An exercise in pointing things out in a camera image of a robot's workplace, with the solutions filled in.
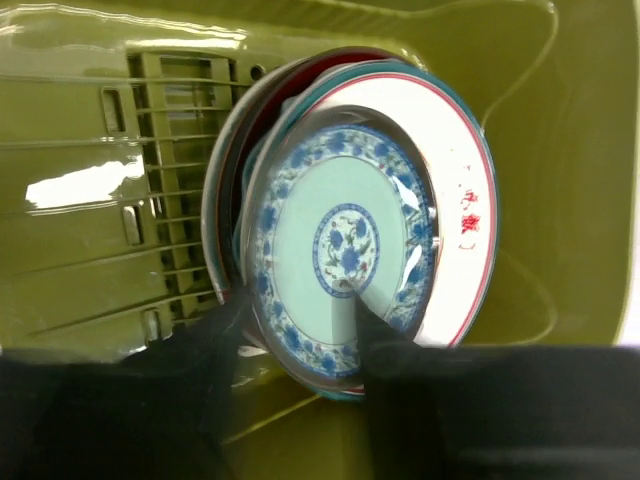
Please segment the small blue white plate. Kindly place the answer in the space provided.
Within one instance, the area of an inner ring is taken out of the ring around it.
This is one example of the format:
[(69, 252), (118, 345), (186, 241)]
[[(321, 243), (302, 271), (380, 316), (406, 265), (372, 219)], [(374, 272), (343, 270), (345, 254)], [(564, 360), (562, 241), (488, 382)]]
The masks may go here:
[(243, 248), (257, 326), (299, 382), (358, 390), (356, 301), (411, 338), (432, 294), (437, 209), (423, 158), (396, 122), (359, 106), (305, 115), (264, 155)]

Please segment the dark red rimmed plate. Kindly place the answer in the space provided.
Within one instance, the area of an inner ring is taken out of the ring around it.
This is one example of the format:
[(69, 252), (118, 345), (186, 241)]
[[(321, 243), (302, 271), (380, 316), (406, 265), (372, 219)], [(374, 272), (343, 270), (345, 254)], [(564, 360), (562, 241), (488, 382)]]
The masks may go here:
[(230, 260), (230, 237), (233, 221), (229, 204), (232, 199), (236, 171), (257, 140), (275, 124), (281, 115), (285, 101), (300, 95), (320, 76), (334, 67), (354, 62), (404, 60), (398, 54), (370, 46), (338, 47), (303, 58), (306, 58), (303, 64), (286, 73), (273, 86), (269, 87), (265, 94), (251, 104), (248, 112), (242, 116), (239, 126), (232, 134), (230, 145), (226, 151), (226, 164), (219, 181), (217, 202), (220, 259), (229, 282), (225, 301), (238, 277), (237, 270), (231, 265)]

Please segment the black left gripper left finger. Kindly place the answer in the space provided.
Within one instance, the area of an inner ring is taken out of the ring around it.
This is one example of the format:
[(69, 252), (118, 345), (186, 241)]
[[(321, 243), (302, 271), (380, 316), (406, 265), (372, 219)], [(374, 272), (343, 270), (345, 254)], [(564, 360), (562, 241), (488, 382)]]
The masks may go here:
[(221, 440), (249, 312), (245, 289), (111, 363), (1, 356), (5, 479), (226, 479)]

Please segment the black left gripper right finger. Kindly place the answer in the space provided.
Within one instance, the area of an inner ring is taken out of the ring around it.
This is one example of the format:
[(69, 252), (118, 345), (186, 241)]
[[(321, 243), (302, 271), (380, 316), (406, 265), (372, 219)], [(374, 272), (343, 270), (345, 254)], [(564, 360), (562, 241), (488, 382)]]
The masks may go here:
[(639, 352), (422, 347), (355, 298), (378, 479), (635, 479)]

